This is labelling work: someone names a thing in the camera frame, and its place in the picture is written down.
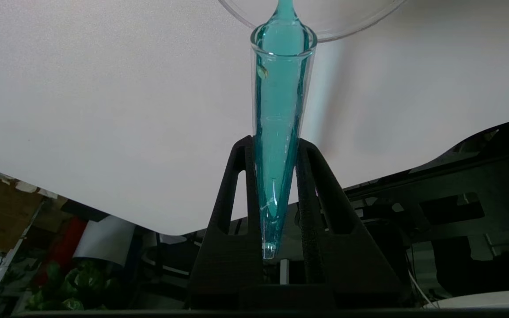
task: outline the green plant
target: green plant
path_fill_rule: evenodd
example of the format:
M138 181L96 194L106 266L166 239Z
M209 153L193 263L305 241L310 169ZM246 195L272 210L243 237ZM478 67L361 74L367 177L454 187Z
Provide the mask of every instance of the green plant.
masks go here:
M84 260L65 276L60 266L51 262L46 267L48 280L33 291L28 310L103 310L118 309L122 290L116 278L107 278L96 262Z

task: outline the plant leaf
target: plant leaf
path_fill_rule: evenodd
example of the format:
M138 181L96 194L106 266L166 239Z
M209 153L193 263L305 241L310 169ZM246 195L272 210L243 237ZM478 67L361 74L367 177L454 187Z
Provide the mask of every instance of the plant leaf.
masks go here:
M55 261L49 262L46 266L46 275L49 280L62 276L62 273L60 272L60 265L58 265Z
M97 268L89 268L87 270L87 275L89 276L87 287L96 294L99 294L103 290L103 286L105 284L103 273L101 273L101 271Z
M68 274L66 274L66 277L64 280L68 280L68 282L74 287L77 287L77 284L74 282L76 280L76 276L80 273L80 270L77 268L74 268L73 270L70 270Z
M69 310L84 310L84 306L81 301L76 298L68 298L62 302Z
M44 302L44 297L42 296L42 290L32 294L27 300L26 308L28 310L37 310L38 306Z
M72 286L69 280L64 280L58 290L60 299L72 298L77 296L77 289Z
M81 270L74 278L74 284L78 289L86 289L89 286L89 274L85 270Z

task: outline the white surface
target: white surface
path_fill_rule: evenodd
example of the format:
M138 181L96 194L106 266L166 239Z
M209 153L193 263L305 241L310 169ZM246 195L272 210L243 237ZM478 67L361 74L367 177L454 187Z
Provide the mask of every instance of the white surface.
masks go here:
M88 221L72 257L89 257L125 266L135 225L115 216Z
M206 227L252 132L249 32L216 0L0 1L0 172L164 234ZM351 186L506 121L509 1L410 0L318 45L302 136Z
M447 298L433 303L438 308L509 308L509 291Z

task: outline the red object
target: red object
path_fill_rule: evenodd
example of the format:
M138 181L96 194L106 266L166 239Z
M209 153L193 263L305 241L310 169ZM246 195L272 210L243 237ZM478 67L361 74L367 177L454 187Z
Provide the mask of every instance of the red object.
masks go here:
M72 256L76 251L77 244L80 242L84 233L87 221L80 220L77 217L70 219L63 225L59 235L49 248L48 256L42 262L34 283L37 286L43 286L48 277L46 276L46 266L50 262L57 262L63 274L67 274L73 267Z

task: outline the conical glass tube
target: conical glass tube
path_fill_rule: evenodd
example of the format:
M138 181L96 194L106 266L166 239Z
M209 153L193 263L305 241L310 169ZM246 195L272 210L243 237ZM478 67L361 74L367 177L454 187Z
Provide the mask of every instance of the conical glass tube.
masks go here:
M262 257L269 259L281 240L317 36L299 21L292 0L279 0L251 44Z

